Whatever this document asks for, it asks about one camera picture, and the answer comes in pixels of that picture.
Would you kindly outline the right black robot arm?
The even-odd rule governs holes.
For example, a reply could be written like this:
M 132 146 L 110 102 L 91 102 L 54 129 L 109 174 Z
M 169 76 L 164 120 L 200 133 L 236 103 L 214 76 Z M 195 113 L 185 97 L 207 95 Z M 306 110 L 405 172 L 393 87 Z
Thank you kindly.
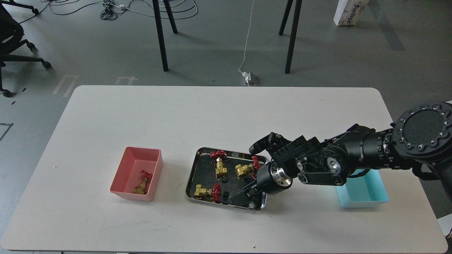
M 289 189 L 296 177 L 308 185 L 343 186 L 371 169 L 386 168 L 440 180 L 451 198 L 451 150 L 451 104 L 446 102 L 412 107 L 383 131 L 355 124 L 323 142 L 304 136 L 287 140 L 271 132 L 249 149 L 252 155 L 268 151 L 271 161 L 230 200 L 241 206 L 262 192 L 275 195 Z

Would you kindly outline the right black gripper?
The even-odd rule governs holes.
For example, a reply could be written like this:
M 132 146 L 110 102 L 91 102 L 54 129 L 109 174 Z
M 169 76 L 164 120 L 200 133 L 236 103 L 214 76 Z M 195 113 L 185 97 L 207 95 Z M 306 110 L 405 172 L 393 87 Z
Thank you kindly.
M 258 169 L 255 188 L 243 188 L 231 197 L 231 204 L 247 208 L 264 208 L 266 194 L 276 195 L 292 187 L 293 178 L 287 176 L 275 162 Z

